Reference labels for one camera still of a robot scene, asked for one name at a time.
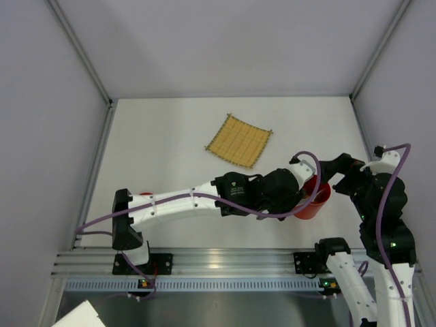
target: cable tie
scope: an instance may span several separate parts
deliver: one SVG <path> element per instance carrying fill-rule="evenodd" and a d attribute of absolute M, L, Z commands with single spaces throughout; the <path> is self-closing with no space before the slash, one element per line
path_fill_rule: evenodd
<path fill-rule="evenodd" d="M 156 215 L 157 214 L 157 206 L 156 206 L 156 199 L 155 199 L 154 195 L 150 196 L 150 202 L 151 202 L 151 205 L 153 206 L 153 211 Z"/>
<path fill-rule="evenodd" d="M 193 203 L 193 192 L 196 190 L 195 187 L 189 189 L 189 196 L 191 197 L 192 208 L 195 208 L 195 204 Z"/>

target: yellow mesh pad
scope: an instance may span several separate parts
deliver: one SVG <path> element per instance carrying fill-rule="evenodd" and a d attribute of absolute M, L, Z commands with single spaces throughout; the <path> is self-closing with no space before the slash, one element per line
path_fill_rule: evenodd
<path fill-rule="evenodd" d="M 231 164 L 252 169 L 272 133 L 228 114 L 206 150 Z"/>

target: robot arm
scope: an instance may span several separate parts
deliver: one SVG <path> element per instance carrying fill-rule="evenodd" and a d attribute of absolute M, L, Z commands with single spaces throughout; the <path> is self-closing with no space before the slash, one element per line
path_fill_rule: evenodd
<path fill-rule="evenodd" d="M 118 190 L 113 212 L 144 208 L 112 219 L 112 248 L 124 251 L 136 266 L 146 264 L 149 248 L 142 232 L 152 225 L 192 216 L 249 214 L 218 200 L 256 212 L 287 213 L 300 202 L 304 196 L 302 187 L 314 173 L 315 169 L 306 161 L 298 160 L 265 176 L 228 172 L 211 182 L 171 193 L 142 196 L 131 195 L 127 189 Z"/>
<path fill-rule="evenodd" d="M 406 303 L 400 296 L 397 284 L 385 265 L 376 241 L 376 221 L 379 204 L 394 169 L 400 162 L 396 151 L 382 153 L 377 147 L 376 154 L 381 157 L 365 165 L 347 154 L 332 161 L 321 161 L 322 181 L 326 183 L 337 172 L 343 179 L 333 187 L 337 193 L 350 197 L 358 211 L 360 239 L 369 256 L 369 266 L 374 272 L 377 309 L 366 286 L 356 271 L 345 240 L 321 240 L 315 245 L 320 261 L 334 273 L 352 312 L 354 326 L 414 326 L 414 308 L 411 301 L 411 280 L 414 274 L 416 252 L 414 238 L 400 219 L 407 202 L 405 186 L 396 178 L 384 207 L 381 224 L 381 239 L 384 251 L 404 293 Z M 352 262 L 352 267 L 345 262 Z M 405 318 L 408 310 L 410 324 Z"/>

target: white wall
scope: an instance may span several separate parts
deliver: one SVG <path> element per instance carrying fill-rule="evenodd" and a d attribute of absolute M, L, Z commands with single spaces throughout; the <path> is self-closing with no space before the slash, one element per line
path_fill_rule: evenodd
<path fill-rule="evenodd" d="M 436 292 L 436 2 L 415 1 L 358 97 L 371 146 L 410 142 L 404 220 Z"/>
<path fill-rule="evenodd" d="M 0 321 L 34 326 L 105 105 L 43 0 L 0 3 Z"/>
<path fill-rule="evenodd" d="M 59 0 L 115 98 L 348 95 L 400 0 Z"/>

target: white table surface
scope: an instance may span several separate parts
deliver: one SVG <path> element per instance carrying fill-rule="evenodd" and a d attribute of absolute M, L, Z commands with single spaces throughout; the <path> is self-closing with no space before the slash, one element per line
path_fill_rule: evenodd
<path fill-rule="evenodd" d="M 227 113 L 272 129 L 254 169 L 233 166 L 204 147 Z M 267 174 L 286 167 L 300 150 L 319 160 L 343 152 L 366 161 L 352 106 L 347 97 L 247 97 L 121 99 L 97 178 L 87 221 L 111 211 L 114 193 L 165 193 L 211 181 L 229 171 Z M 334 185 L 340 176 L 331 180 Z M 257 221 L 247 217 L 192 217 L 156 225 L 144 233 L 152 247 L 307 248 L 321 238 L 340 236 L 361 248 L 360 218 L 348 197 L 332 192 L 308 221 L 288 217 Z M 88 230 L 111 231 L 111 221 Z M 109 236 L 84 236 L 82 246 L 110 246 Z"/>

